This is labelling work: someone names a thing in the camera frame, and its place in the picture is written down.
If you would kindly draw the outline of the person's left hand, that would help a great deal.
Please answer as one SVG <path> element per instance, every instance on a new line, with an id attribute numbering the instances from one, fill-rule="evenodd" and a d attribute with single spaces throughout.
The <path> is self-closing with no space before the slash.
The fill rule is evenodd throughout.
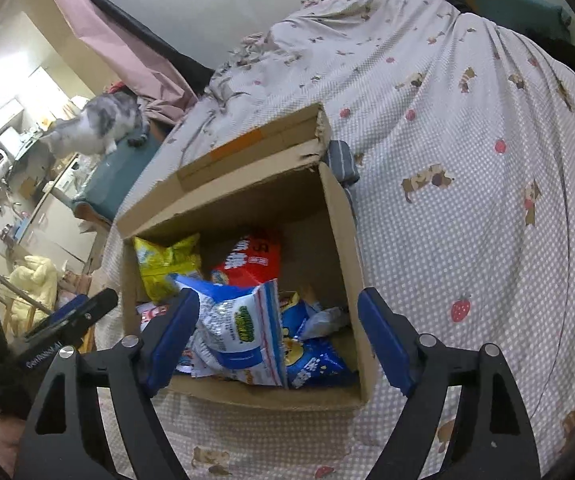
<path id="1" fill-rule="evenodd" d="M 26 421 L 0 414 L 0 466 L 12 477 Z"/>

